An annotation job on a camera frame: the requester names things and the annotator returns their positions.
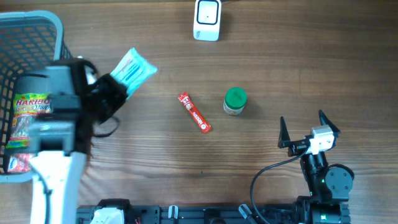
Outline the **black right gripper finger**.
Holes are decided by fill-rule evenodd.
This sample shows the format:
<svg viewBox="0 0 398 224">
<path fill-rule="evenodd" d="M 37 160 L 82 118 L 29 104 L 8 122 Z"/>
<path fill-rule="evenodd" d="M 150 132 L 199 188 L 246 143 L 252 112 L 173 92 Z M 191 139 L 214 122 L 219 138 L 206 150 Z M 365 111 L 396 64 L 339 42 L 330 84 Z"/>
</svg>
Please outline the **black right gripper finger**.
<svg viewBox="0 0 398 224">
<path fill-rule="evenodd" d="M 279 148 L 286 148 L 292 146 L 292 141 L 290 140 L 289 132 L 287 130 L 287 126 L 283 116 L 280 117 L 280 132 L 279 132 L 279 140 L 277 146 Z"/>
<path fill-rule="evenodd" d="M 333 131 L 333 135 L 335 137 L 338 137 L 340 135 L 341 131 L 327 118 L 326 114 L 322 110 L 319 110 L 318 115 L 319 115 L 321 125 L 322 126 L 328 125 L 331 128 L 331 130 Z"/>
</svg>

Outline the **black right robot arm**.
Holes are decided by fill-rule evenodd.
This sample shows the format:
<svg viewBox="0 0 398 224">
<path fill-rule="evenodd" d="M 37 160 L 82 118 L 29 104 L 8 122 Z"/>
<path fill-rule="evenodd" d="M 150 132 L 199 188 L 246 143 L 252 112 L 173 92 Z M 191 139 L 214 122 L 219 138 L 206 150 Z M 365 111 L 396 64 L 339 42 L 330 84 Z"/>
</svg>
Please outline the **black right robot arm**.
<svg viewBox="0 0 398 224">
<path fill-rule="evenodd" d="M 299 196 L 294 203 L 293 222 L 347 224 L 351 222 L 347 202 L 354 172 L 342 164 L 327 162 L 325 153 L 336 146 L 341 131 L 322 110 L 318 115 L 320 125 L 297 141 L 290 139 L 285 119 L 280 118 L 278 147 L 286 147 L 290 157 L 299 157 L 310 192 L 308 197 Z"/>
</svg>

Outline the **Haribo gummy candy bag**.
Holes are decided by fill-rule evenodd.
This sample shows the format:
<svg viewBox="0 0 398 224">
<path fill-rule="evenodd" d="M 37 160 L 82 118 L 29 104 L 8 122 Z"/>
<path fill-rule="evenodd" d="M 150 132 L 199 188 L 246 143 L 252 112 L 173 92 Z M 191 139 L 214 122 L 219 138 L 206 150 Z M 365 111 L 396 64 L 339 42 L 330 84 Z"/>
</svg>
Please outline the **Haribo gummy candy bag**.
<svg viewBox="0 0 398 224">
<path fill-rule="evenodd" d="M 13 101 L 13 119 L 8 149 L 27 147 L 30 143 L 29 128 L 41 113 L 49 113 L 48 93 L 16 94 Z"/>
</svg>

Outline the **red tissue pack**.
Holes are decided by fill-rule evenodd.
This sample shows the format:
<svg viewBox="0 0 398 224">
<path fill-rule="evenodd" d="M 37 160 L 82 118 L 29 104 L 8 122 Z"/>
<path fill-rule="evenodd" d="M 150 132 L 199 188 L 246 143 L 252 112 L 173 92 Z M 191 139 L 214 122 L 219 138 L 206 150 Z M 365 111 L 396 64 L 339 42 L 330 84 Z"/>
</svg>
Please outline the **red tissue pack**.
<svg viewBox="0 0 398 224">
<path fill-rule="evenodd" d="M 33 154 L 13 154 L 10 157 L 7 171 L 11 173 L 24 173 L 30 171 L 30 159 Z"/>
</svg>

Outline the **red Nescafe stick sachet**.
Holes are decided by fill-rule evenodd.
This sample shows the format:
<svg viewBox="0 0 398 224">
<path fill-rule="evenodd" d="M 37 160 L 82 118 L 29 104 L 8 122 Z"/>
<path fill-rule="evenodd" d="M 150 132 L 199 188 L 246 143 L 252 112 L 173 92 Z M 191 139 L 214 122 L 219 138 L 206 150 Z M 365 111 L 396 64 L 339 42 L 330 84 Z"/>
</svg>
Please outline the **red Nescafe stick sachet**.
<svg viewBox="0 0 398 224">
<path fill-rule="evenodd" d="M 206 134 L 211 131 L 211 125 L 199 112 L 198 108 L 195 106 L 195 104 L 190 98 L 190 95 L 187 92 L 183 92 L 181 95 L 179 95 L 178 100 L 190 113 L 191 117 L 195 120 L 196 124 L 198 125 L 203 134 Z"/>
</svg>

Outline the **teal wet wipes pack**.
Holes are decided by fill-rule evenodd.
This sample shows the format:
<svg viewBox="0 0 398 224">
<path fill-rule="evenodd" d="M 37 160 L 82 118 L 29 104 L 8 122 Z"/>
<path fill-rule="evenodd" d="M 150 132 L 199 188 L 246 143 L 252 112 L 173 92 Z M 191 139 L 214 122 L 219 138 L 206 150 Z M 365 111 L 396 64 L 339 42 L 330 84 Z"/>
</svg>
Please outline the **teal wet wipes pack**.
<svg viewBox="0 0 398 224">
<path fill-rule="evenodd" d="M 150 64 L 135 48 L 131 48 L 110 75 L 127 88 L 129 99 L 157 71 L 157 67 Z"/>
</svg>

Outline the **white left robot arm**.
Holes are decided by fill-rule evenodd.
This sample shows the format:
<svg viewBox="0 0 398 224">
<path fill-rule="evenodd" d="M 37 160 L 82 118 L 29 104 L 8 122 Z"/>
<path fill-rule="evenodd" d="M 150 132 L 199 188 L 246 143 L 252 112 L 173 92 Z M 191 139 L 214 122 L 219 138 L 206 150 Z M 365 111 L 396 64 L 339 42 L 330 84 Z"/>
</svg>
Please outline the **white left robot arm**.
<svg viewBox="0 0 398 224">
<path fill-rule="evenodd" d="M 50 112 L 38 115 L 29 128 L 31 223 L 75 222 L 93 125 L 126 102 L 125 85 L 108 73 L 90 83 L 88 73 L 97 69 L 82 58 L 56 60 L 34 73 L 49 83 Z"/>
</svg>

